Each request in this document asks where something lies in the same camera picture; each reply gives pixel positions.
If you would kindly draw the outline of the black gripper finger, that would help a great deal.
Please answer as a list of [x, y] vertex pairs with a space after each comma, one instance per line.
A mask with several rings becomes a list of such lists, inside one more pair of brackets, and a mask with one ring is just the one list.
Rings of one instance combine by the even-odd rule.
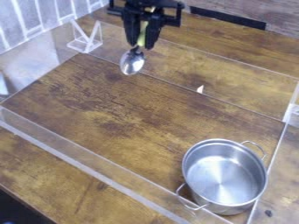
[[147, 50], [151, 50], [155, 47], [155, 42], [159, 39], [163, 26], [163, 16], [160, 14], [152, 14], [147, 20], [147, 27], [144, 32], [144, 48]]
[[123, 23], [127, 42], [131, 46], [135, 46], [140, 34], [140, 17], [136, 14], [124, 12]]

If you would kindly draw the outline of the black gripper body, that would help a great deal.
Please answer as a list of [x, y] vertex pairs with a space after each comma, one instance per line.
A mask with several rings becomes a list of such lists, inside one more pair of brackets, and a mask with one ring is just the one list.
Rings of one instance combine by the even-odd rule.
[[179, 27], [184, 3], [176, 0], [124, 0], [123, 6], [115, 5], [115, 0], [108, 1], [107, 13], [121, 17], [124, 24], [139, 24], [156, 18], [161, 25]]

